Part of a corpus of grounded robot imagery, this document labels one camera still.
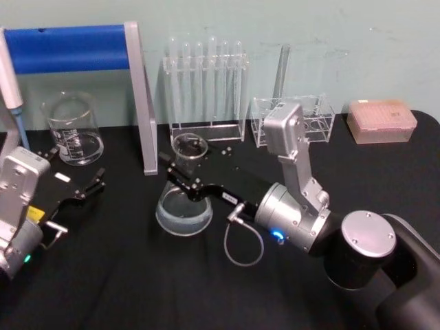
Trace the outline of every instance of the black table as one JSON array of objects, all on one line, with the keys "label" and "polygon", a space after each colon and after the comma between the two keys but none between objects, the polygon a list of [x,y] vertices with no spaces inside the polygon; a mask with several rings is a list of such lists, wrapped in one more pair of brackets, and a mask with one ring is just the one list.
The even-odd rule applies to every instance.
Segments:
[{"label": "black table", "polygon": [[[440,125],[415,115],[409,143],[364,146],[337,115],[330,143],[311,144],[311,163],[333,211],[395,213],[440,251]],[[69,236],[36,253],[2,289],[0,329],[369,329],[365,313],[329,283],[320,259],[278,246],[269,234],[262,232],[266,251],[257,266],[231,264],[223,252],[231,209],[220,201],[201,234],[165,233],[155,220],[165,171],[143,176],[136,127],[101,133],[104,154],[96,163],[54,168],[85,183],[105,166],[106,190],[84,208],[60,212],[56,221],[71,228]],[[159,149],[169,150],[167,126],[158,135]],[[47,131],[29,138],[32,150],[51,145]],[[283,182],[281,165],[249,134],[227,145],[241,168]],[[238,257],[257,253],[254,237],[240,228],[230,240]]]}]

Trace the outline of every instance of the robotic arm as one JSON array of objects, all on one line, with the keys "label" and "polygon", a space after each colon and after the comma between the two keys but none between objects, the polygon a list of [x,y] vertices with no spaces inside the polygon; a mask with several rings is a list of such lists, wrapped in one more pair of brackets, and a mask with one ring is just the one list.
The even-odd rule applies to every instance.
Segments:
[{"label": "robotic arm", "polygon": [[311,175],[299,104],[274,108],[265,119],[265,134],[269,152],[283,165],[286,186],[235,166],[231,148],[210,148],[192,175],[170,156],[159,156],[168,179],[191,200],[218,197],[234,206],[229,221],[254,221],[276,234],[279,243],[322,256],[327,276],[338,287],[362,288],[383,269],[397,288],[377,308],[383,329],[440,329],[439,255],[399,217],[365,210],[338,217],[328,209],[329,196]]},{"label": "robotic arm", "polygon": [[[50,248],[67,233],[67,228],[52,222],[60,208],[72,202],[81,204],[105,186],[103,169],[96,173],[90,185],[80,188],[68,176],[51,173],[50,160],[58,153],[57,148],[37,155],[19,146],[19,128],[8,109],[22,103],[0,27],[0,120],[7,131],[0,152],[0,278],[7,281],[14,278],[38,245]],[[41,243],[42,226],[56,231],[49,245]]]}]

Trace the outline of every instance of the cable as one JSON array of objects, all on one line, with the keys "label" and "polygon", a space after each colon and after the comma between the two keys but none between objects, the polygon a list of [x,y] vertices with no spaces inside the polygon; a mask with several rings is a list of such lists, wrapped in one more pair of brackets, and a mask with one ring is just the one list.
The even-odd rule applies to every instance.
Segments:
[{"label": "cable", "polygon": [[228,223],[228,226],[226,227],[226,231],[225,231],[225,237],[223,239],[223,246],[225,248],[225,254],[227,256],[227,258],[234,264],[240,267],[250,267],[253,265],[256,265],[257,263],[260,262],[261,258],[263,258],[263,254],[264,254],[264,242],[263,242],[263,238],[261,237],[260,233],[257,232],[253,227],[251,227],[250,225],[248,225],[245,222],[237,222],[239,225],[242,225],[244,228],[247,228],[248,230],[250,230],[251,232],[253,232],[255,234],[255,236],[258,238],[259,242],[260,242],[260,254],[259,256],[252,261],[251,263],[240,263],[238,261],[236,261],[234,258],[231,257],[229,250],[228,250],[228,235],[229,235],[229,227],[231,226],[231,223]]}]

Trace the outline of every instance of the pipette tip box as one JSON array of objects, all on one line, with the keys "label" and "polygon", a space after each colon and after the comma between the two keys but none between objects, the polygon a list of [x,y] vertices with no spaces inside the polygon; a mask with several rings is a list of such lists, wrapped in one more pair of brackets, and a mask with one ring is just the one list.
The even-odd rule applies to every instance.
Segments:
[{"label": "pipette tip box", "polygon": [[398,100],[358,100],[350,104],[347,124],[358,144],[409,141],[417,120]]}]

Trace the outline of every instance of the transparent container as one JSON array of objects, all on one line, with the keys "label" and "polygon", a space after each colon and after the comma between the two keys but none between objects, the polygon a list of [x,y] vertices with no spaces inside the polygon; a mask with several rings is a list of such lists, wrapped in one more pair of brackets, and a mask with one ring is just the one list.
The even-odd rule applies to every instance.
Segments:
[{"label": "transparent container", "polygon": [[163,66],[171,141],[182,133],[244,140],[249,60],[240,41],[210,37],[191,45],[172,38]]},{"label": "transparent container", "polygon": [[358,144],[407,142],[417,126],[408,105],[398,100],[358,100],[346,122]]},{"label": "transparent container", "polygon": [[301,104],[304,113],[305,136],[310,142],[328,142],[335,113],[325,94],[319,96],[294,96],[290,98],[255,98],[252,102],[252,134],[256,146],[266,145],[264,118],[280,103],[294,100]]},{"label": "transparent container", "polygon": [[93,97],[81,91],[62,91],[41,105],[64,163],[87,165],[102,155],[104,144],[94,107]]},{"label": "transparent container", "polygon": [[[188,176],[192,175],[199,159],[208,151],[206,141],[193,133],[178,135],[172,147],[176,154],[176,166]],[[193,202],[179,187],[166,183],[156,207],[156,219],[163,229],[176,236],[191,236],[205,229],[211,218],[209,198]]]}]

